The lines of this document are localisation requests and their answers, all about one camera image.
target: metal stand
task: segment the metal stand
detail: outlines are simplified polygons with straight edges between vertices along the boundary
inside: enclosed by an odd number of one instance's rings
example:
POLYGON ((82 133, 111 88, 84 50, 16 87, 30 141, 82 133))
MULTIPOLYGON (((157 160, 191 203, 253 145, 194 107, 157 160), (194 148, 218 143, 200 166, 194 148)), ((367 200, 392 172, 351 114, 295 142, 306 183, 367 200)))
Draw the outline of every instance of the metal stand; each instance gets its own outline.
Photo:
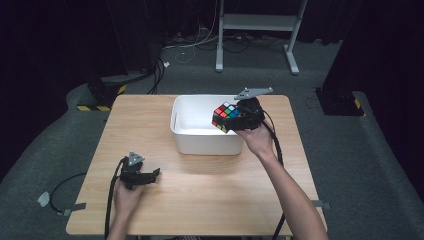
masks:
POLYGON ((302 23, 308 0, 302 0, 299 12, 296 16, 276 16, 276 15, 252 15, 252 14, 224 14, 224 0, 221 0, 219 10, 219 35, 216 52, 216 71, 224 70, 223 33, 224 29, 246 29, 246 30, 266 30, 266 31, 287 31, 292 32, 289 45, 284 45, 284 53, 290 65, 293 75, 299 74, 296 60, 293 56, 293 46, 302 23))

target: wrist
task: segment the wrist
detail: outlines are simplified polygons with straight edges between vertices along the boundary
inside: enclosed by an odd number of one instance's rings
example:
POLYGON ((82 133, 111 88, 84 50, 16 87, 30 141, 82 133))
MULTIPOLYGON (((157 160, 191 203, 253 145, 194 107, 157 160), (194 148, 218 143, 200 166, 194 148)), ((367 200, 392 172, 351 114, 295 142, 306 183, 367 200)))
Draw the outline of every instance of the wrist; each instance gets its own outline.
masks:
POLYGON ((262 162, 269 162, 269 161, 277 161, 277 157, 275 156, 274 152, 271 151, 264 151, 261 153, 256 154, 256 157, 262 162))
POLYGON ((130 222, 132 217, 132 213, 131 212, 127 212, 127 211, 120 211, 117 212, 115 215, 115 221, 116 222, 120 222, 120 223, 128 223, 130 222))

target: forearm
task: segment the forearm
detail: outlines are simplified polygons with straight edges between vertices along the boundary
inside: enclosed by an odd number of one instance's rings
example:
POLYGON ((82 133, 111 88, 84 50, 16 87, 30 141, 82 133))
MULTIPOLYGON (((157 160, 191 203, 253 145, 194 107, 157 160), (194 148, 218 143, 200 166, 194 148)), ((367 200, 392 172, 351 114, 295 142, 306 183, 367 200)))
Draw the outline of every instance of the forearm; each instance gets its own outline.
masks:
POLYGON ((130 224, 130 214, 119 214, 113 219, 107 240, 124 240, 130 224))
POLYGON ((300 186, 277 161, 274 153, 258 156, 280 200, 287 223, 296 239, 328 239, 324 224, 300 186))

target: gray carpet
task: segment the gray carpet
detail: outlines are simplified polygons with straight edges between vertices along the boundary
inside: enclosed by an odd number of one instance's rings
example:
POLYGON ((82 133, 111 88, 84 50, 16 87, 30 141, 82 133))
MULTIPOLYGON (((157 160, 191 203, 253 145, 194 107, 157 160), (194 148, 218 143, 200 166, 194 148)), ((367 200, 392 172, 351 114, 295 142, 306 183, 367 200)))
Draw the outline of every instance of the gray carpet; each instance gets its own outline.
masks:
MULTIPOLYGON (((388 147, 365 94, 354 93, 366 116, 326 116, 321 110, 314 88, 322 86, 339 47, 296 43, 299 76, 290 73, 281 45, 225 52, 222 73, 215 72, 215 51, 195 48, 194 55, 193 48, 167 49, 161 59, 170 65, 158 93, 237 94, 244 87, 272 87, 273 94, 287 95, 320 199, 332 206, 325 211, 330 238, 424 239, 423 203, 388 147)), ((125 94, 145 94, 152 85, 152 77, 133 82, 125 94)), ((44 191, 87 171, 96 150, 109 113, 76 110, 85 87, 68 94, 67 113, 33 141, 1 183, 0 239, 102 239, 68 235, 68 217, 37 203, 44 191)), ((56 192, 56 206, 75 202, 82 179, 56 192)))

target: tabletop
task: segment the tabletop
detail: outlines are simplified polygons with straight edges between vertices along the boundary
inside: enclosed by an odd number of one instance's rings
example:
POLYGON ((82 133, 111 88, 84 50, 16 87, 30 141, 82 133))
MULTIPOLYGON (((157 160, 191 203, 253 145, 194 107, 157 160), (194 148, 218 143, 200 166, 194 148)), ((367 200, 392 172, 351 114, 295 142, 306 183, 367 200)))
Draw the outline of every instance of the tabletop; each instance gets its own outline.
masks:
MULTIPOLYGON (((129 151, 146 158, 142 172, 160 168, 147 185, 128 234, 195 236, 272 235, 282 214, 275 190, 244 144, 234 156, 185 155, 177 150, 170 118, 176 95, 121 95, 112 108, 72 212, 69 234, 102 235, 109 185, 129 151)), ((275 124, 285 168, 311 200, 318 200, 290 101, 258 97, 275 124)), ((324 221, 323 212, 318 209, 324 221)), ((281 235, 291 235, 284 224, 281 235)))

